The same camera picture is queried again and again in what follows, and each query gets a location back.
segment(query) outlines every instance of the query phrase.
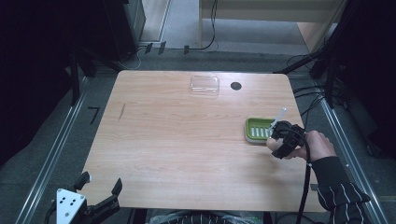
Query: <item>round black hole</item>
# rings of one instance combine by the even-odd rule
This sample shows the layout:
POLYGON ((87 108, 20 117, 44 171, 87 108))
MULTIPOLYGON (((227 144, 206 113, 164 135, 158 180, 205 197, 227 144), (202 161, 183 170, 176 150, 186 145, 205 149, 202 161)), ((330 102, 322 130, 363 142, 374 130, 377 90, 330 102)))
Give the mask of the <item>round black hole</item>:
POLYGON ((241 90, 242 85, 239 82, 233 82, 231 83, 231 89, 235 90, 235 91, 239 91, 241 90))

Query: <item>wooden table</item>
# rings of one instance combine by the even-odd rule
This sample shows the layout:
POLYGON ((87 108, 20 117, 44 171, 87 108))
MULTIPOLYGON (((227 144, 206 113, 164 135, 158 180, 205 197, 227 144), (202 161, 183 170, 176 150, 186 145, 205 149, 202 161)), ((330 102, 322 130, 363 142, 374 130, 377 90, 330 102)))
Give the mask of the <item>wooden table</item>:
MULTIPOLYGON (((288 77, 218 72, 119 73, 84 171, 89 204, 120 177, 120 206, 297 211, 305 162, 279 160, 245 139, 248 117, 302 125, 288 77), (194 95, 192 76, 219 78, 219 95, 194 95), (234 91, 232 82, 242 84, 234 91)), ((311 183, 317 183, 314 175, 311 183)), ((305 211, 324 211, 310 191, 305 211)))
MULTIPOLYGON (((199 0, 198 44, 202 44, 202 19, 210 19, 214 0, 199 0)), ((340 19, 347 0, 219 0, 216 18, 249 21, 296 21, 310 52, 340 19)))

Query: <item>person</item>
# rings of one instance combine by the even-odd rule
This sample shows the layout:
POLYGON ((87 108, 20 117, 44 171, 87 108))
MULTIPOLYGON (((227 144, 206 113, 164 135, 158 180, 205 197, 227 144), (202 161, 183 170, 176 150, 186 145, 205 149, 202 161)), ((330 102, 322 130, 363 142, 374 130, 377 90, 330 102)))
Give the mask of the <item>person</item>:
MULTIPOLYGON (((312 169, 318 179, 318 200, 324 209, 331 212, 329 223, 370 223, 362 207, 370 197, 349 181, 329 139, 318 131, 306 133, 305 139, 310 149, 312 169)), ((278 149, 281 144, 280 139, 267 140, 271 150, 278 149)), ((295 157, 306 160, 305 146, 296 148, 285 159, 295 157)))

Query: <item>green soap dish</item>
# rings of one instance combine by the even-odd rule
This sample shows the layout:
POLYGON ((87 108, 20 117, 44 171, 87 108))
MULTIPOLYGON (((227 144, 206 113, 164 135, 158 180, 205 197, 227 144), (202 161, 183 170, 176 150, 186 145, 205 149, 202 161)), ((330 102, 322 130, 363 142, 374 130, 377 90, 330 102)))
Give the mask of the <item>green soap dish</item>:
POLYGON ((248 118, 245 125, 245 137, 249 143, 265 144, 273 132, 274 119, 248 118))

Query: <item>human hand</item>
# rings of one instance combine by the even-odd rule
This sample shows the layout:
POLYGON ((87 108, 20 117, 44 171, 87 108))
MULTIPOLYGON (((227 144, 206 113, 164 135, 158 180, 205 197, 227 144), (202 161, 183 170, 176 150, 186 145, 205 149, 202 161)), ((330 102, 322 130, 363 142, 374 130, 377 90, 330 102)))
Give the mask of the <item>human hand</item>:
MULTIPOLYGON (((305 140, 309 145, 311 161, 317 161, 325 157, 337 156, 335 154, 332 143, 323 133, 319 133, 318 131, 311 131, 309 133, 305 133, 305 140)), ((266 143, 267 147, 272 151, 280 148, 282 144, 283 143, 281 139, 276 141, 274 138, 268 139, 266 143)), ((305 146, 294 149, 289 154, 289 156, 285 157, 284 159, 289 160, 294 157, 300 157, 306 160, 305 146)))

